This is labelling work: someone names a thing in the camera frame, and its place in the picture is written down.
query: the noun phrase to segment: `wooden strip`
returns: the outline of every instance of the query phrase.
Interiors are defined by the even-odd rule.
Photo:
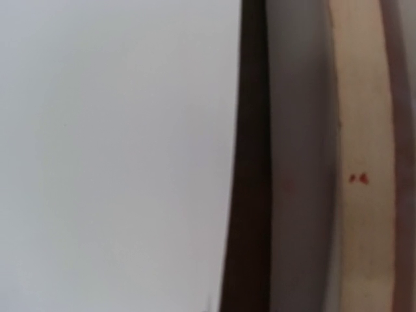
[[[415,129],[410,76],[404,44],[405,30],[413,41],[415,1],[380,0],[389,60],[396,160],[396,260],[394,312],[412,312],[415,276]],[[410,27],[403,27],[410,18]]]
[[[395,146],[379,0],[330,0],[340,119],[341,312],[390,312]]]

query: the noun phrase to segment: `white surface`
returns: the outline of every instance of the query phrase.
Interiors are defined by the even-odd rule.
[[[325,1],[268,0],[273,219],[270,312],[322,312],[335,186]]]
[[[239,6],[1,2],[0,311],[217,310]]]

